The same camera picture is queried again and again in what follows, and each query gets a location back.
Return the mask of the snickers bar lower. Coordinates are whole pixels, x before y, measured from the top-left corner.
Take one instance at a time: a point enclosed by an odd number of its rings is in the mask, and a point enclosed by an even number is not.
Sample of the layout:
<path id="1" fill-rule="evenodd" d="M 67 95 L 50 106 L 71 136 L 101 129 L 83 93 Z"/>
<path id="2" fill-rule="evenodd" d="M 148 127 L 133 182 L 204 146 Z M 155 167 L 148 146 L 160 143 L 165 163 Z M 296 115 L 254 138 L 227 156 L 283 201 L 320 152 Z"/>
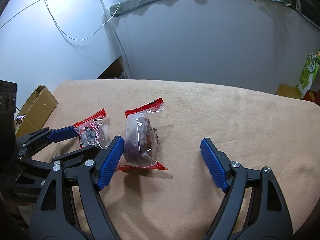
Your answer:
<path id="1" fill-rule="evenodd" d="M 24 121 L 26 115 L 18 115 L 16 116 L 16 119 L 15 119 L 15 125 L 16 126 L 20 126 L 22 124 L 22 122 Z"/>

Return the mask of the green white carton box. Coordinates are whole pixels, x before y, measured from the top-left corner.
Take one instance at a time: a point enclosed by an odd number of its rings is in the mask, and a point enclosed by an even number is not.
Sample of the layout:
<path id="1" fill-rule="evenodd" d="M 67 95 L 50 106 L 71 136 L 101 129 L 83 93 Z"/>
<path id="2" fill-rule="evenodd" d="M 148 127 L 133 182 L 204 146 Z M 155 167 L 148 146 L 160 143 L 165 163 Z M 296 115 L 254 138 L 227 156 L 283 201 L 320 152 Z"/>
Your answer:
<path id="1" fill-rule="evenodd" d="M 319 49 L 308 54 L 302 74 L 296 85 L 297 92 L 302 99 L 311 88 L 319 71 Z"/>

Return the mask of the brown cardboard box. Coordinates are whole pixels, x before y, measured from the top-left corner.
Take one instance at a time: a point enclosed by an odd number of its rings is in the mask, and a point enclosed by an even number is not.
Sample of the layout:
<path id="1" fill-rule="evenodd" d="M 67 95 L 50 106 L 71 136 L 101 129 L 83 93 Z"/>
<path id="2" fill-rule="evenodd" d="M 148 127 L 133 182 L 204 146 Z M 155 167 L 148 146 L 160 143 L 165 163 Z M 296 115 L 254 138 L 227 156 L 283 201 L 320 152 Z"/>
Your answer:
<path id="1" fill-rule="evenodd" d="M 16 137 L 41 129 L 58 104 L 50 90 L 45 85 L 39 85 L 18 113 L 26 117 L 20 126 L 15 125 Z"/>

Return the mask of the red date snack packet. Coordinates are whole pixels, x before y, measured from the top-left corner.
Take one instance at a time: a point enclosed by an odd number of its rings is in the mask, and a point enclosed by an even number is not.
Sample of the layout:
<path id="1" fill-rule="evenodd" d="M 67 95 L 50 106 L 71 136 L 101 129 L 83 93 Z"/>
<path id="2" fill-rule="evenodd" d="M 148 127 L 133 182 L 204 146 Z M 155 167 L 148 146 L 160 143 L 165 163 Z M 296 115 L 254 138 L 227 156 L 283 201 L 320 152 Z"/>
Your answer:
<path id="1" fill-rule="evenodd" d="M 150 115 L 159 113 L 165 108 L 162 98 L 158 98 L 135 109 L 125 111 L 126 134 L 123 156 L 126 164 L 119 170 L 164 170 L 167 168 L 157 161 L 158 134 L 152 126 Z"/>
<path id="2" fill-rule="evenodd" d="M 97 146 L 100 149 L 106 149 L 111 143 L 110 119 L 104 108 L 92 116 L 76 122 L 73 124 L 73 128 L 79 136 L 81 148 Z"/>

